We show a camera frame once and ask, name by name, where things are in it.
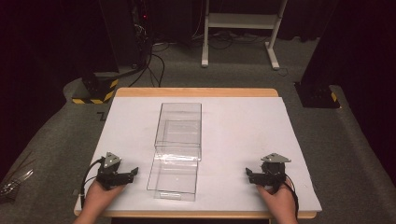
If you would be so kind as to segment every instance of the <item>transparent container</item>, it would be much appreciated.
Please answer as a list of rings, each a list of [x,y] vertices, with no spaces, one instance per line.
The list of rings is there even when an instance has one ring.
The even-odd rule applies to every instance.
[[[195,200],[201,127],[201,104],[162,104],[148,180],[148,189],[155,190],[155,198]]]

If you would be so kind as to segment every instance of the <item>yellow and black hazard tape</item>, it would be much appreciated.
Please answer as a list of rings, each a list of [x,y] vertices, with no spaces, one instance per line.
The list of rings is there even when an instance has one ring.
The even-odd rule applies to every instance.
[[[73,97],[72,101],[74,104],[84,105],[84,104],[106,104],[110,101],[111,97],[114,94],[117,84],[119,83],[118,79],[108,81],[108,85],[106,86],[103,83],[104,87],[99,90],[94,96],[90,97]]]

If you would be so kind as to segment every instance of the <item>white tabletop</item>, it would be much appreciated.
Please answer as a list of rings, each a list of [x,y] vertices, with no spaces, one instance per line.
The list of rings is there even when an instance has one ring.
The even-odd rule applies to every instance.
[[[202,160],[195,202],[154,199],[154,192],[147,190],[162,103],[202,104]],[[260,172],[261,157],[273,152],[291,159],[286,174],[299,196],[301,217],[321,211],[281,97],[115,97],[92,162],[108,151],[122,158],[119,173],[135,167],[139,173],[105,216],[269,217],[245,168]],[[80,210],[78,199],[75,213]]]

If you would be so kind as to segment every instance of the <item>white metal frame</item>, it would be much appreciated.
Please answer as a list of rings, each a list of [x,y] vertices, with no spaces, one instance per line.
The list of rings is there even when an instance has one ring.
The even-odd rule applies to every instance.
[[[206,0],[205,9],[205,33],[202,51],[202,67],[209,66],[208,33],[209,27],[222,28],[248,28],[248,29],[269,29],[273,30],[270,42],[265,42],[265,49],[271,61],[273,69],[279,69],[279,63],[274,53],[276,35],[282,22],[288,0],[281,0],[280,9],[275,15],[257,14],[231,14],[231,13],[209,13],[209,0]]]

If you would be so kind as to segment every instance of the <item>gray carpet floor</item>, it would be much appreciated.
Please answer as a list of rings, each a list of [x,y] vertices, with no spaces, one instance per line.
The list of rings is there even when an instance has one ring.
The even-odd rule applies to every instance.
[[[211,40],[215,48],[227,43]],[[209,66],[201,67],[202,48],[159,45],[165,63],[163,87],[274,88],[283,97],[323,211],[300,223],[396,223],[396,189],[351,113],[343,91],[331,86],[342,108],[303,108],[293,82],[300,81],[317,41],[277,40],[281,69],[274,71],[262,42],[234,43],[209,49]],[[158,77],[161,62],[150,68]],[[117,88],[137,75],[123,77]],[[71,223],[80,181],[90,165],[111,101],[105,105],[71,102],[79,80],[64,87],[67,103],[37,132],[14,166],[15,176],[30,169],[14,203],[0,204],[0,223]],[[133,87],[151,87],[149,72]],[[101,218],[98,223],[110,223]]]

